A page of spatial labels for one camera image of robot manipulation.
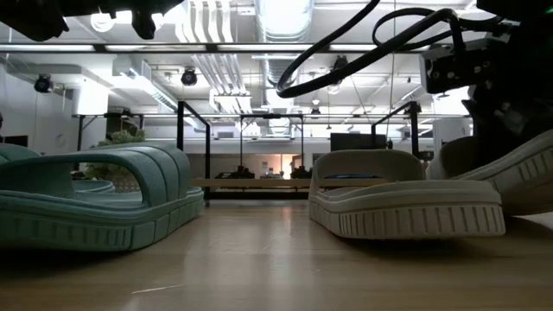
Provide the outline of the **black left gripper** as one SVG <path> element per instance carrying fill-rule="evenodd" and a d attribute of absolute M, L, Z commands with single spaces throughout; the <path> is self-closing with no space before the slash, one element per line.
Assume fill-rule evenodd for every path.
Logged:
<path fill-rule="evenodd" d="M 63 16 L 87 16 L 97 13 L 115 15 L 119 11 L 131 11 L 131 25 L 144 40 L 155 37 L 156 25 L 152 14 L 166 14 L 182 0 L 59 0 Z"/>

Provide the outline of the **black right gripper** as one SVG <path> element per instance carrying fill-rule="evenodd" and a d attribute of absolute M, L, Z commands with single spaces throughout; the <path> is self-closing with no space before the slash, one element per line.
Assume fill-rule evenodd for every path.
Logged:
<path fill-rule="evenodd" d="M 483 85 L 505 101 L 526 102 L 525 111 L 510 102 L 462 100 L 474 124 L 478 149 L 515 149 L 552 129 L 552 22 L 526 21 L 497 27 L 509 35 L 431 48 L 420 55 L 423 88 L 437 94 Z"/>

